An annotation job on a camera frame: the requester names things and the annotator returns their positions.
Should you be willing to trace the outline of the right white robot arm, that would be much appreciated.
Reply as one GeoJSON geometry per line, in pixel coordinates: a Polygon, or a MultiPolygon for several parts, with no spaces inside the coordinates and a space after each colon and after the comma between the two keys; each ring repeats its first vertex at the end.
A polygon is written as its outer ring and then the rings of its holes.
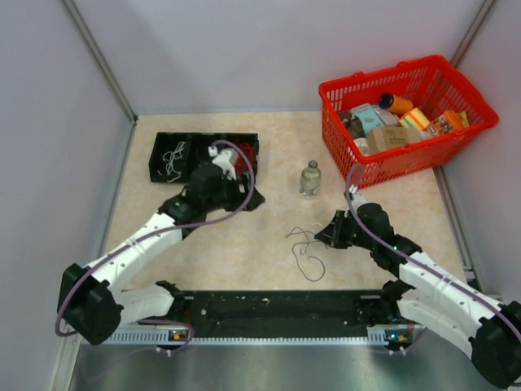
{"type": "Polygon", "coordinates": [[[395,233],[379,204],[337,211],[315,238],[336,249],[366,249],[396,277],[391,286],[397,291],[379,303],[387,321],[405,318],[433,331],[499,389],[520,384],[519,302],[488,297],[444,270],[419,245],[395,233]]]}

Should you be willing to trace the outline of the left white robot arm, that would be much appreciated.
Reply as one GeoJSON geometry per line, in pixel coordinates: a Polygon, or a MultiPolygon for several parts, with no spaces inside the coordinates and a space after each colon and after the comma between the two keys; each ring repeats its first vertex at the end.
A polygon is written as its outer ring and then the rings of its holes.
{"type": "Polygon", "coordinates": [[[195,229],[209,225],[207,216],[224,210],[228,217],[253,211],[265,202],[255,179],[243,173],[229,178],[213,163],[203,163],[177,195],[167,199],[128,239],[99,259],[71,264],[62,274],[57,315],[91,345],[100,345],[128,323],[161,317],[175,323],[184,303],[171,283],[141,290],[127,283],[163,251],[181,243],[195,229]]]}

